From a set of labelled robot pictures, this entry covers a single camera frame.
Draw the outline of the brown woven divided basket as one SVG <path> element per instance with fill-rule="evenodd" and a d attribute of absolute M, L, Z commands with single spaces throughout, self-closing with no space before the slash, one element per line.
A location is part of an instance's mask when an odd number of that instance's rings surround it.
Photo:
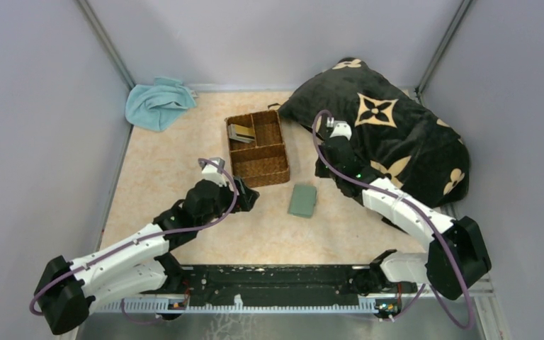
<path fill-rule="evenodd" d="M 276 110 L 265 110 L 225 119 L 232 174 L 250 188 L 287 183 L 290 165 Z M 254 140 L 240 142 L 231 138 L 230 126 L 252 130 Z"/>

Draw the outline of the green leather card holder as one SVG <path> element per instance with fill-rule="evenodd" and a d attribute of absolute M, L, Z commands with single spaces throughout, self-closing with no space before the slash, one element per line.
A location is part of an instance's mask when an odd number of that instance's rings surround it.
<path fill-rule="evenodd" d="M 317 204 L 317 188 L 310 184 L 295 184 L 288 206 L 288 214 L 311 218 Z"/>

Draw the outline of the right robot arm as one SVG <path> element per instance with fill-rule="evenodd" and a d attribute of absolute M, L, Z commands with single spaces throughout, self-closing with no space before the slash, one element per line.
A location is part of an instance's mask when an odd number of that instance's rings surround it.
<path fill-rule="evenodd" d="M 376 290 L 388 292 L 405 281 L 429 284 L 449 300 L 470 296 L 492 267 L 476 221 L 444 215 L 400 190 L 365 165 L 346 137 L 331 137 L 317 151 L 322 170 L 345 196 L 380 214 L 423 248 L 418 253 L 389 250 L 374 260 L 370 281 Z"/>

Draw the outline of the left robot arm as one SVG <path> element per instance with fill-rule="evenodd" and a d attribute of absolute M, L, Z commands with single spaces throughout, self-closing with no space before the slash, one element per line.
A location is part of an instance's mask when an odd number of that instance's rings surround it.
<path fill-rule="evenodd" d="M 203 179 L 184 199 L 113 246 L 71 261 L 51 259 L 35 289 L 35 304 L 51 332 L 61 335 L 110 302 L 140 293 L 183 294 L 187 275 L 171 251 L 225 213 L 249 212 L 258 198 L 259 192 L 238 176 L 222 186 Z"/>

